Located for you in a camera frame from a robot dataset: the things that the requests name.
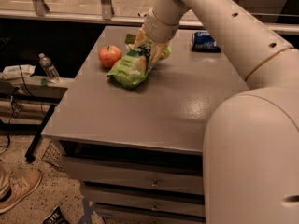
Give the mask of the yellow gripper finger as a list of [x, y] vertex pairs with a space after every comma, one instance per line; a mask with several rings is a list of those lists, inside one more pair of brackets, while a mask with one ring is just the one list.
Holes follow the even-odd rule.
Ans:
[[158, 42], [151, 42], [150, 45], [150, 56], [149, 56], [149, 67], [153, 68], [154, 65], [158, 62], [161, 55], [166, 51], [168, 48], [169, 43], [158, 43]]
[[146, 34], [145, 28], [141, 27], [136, 34], [134, 47], [138, 48], [139, 46], [144, 44], [147, 41], [147, 39], [148, 39], [148, 36]]

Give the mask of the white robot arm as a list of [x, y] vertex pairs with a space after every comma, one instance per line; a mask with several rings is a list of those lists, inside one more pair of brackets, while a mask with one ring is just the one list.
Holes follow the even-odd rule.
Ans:
[[248, 86], [206, 126], [206, 224], [299, 224], [299, 51], [232, 0], [156, 0], [136, 39], [153, 62], [187, 11]]

